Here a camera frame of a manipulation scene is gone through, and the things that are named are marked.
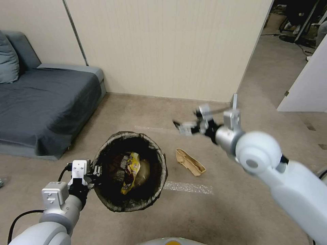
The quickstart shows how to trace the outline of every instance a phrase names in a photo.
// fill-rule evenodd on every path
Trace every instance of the gray sofa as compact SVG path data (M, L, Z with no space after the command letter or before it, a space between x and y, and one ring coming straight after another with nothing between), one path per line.
M0 84L0 153L59 159L103 99L103 73L41 64L23 33L2 32L18 55L20 75Z

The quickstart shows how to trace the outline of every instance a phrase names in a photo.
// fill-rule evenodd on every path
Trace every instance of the beige carpet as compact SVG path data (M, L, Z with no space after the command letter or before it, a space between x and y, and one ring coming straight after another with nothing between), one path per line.
M239 90L242 127L273 135L283 153L314 171L325 165L325 113L278 113L276 107L301 69L304 55L296 45L277 37L261 37ZM42 209L41 189L58 178L67 162L91 158L113 133L143 132L167 156L168 181L212 186L211 194L163 190L146 210L113 213L91 191L74 229L73 244L136 244L165 236L180 236L208 244L308 244L306 234L274 203L269 189L246 174L204 136L178 135L172 119L193 120L203 101L107 94L58 161L0 155L0 244L6 244L9 226L20 213ZM210 102L212 109L226 106ZM222 121L217 115L216 121ZM309 130L310 123L316 131ZM207 171L194 177L178 164L175 149L182 148ZM64 180L69 180L66 173ZM14 236L36 223L39 214L23 217Z

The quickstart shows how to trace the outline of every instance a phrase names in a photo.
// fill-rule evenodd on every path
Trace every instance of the gray cushion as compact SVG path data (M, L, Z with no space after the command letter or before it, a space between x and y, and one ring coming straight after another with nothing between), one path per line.
M31 44L23 33L18 31L0 31L6 35L18 55L20 73L36 68L41 64Z
M13 83L18 80L18 76L18 56L6 36L0 31L0 83Z

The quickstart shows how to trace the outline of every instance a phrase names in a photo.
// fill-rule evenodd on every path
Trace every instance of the white tape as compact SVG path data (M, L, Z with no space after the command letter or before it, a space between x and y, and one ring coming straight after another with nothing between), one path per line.
M190 183L166 181L163 188L165 190L172 190L172 191L184 191L184 192L193 192L193 193L201 193L201 194L209 194L209 195L214 194L211 185L197 185L197 184L190 184Z
M135 126L135 129L149 130L157 133L180 134L177 129L149 128L149 127L142 127L142 126Z

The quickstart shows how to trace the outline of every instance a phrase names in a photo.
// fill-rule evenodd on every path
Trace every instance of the sofa armrest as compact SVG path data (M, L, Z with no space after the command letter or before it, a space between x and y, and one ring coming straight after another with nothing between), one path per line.
M28 70L38 67L41 62L37 57L31 44L28 42L26 36L22 32L18 31L2 31L8 38L11 45L14 47L18 59L20 70Z
M103 72L100 68L94 66L79 66L79 65L61 65L61 64L40 64L37 68L50 68L50 69L66 69L84 71L95 74L98 77L99 83L103 80Z

